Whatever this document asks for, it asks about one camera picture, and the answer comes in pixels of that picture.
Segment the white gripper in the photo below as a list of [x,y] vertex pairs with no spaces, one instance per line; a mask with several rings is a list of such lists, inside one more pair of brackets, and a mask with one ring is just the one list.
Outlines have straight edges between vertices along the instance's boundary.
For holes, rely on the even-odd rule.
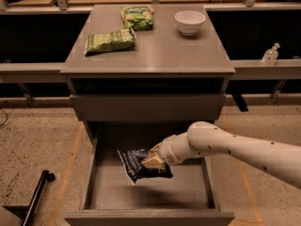
[[186,159],[201,158],[200,151],[189,144],[186,133],[167,137],[150,151],[152,153],[142,160],[142,165],[147,169],[159,170],[165,163],[178,165]]

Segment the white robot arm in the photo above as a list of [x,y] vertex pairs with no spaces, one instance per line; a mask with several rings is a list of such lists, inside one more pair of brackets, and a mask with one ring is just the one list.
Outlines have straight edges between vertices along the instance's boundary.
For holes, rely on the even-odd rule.
[[206,121],[194,122],[185,133],[165,138],[150,150],[142,165],[148,169],[160,169],[164,164],[178,165],[187,159],[215,153],[228,154],[301,188],[300,146],[237,136]]

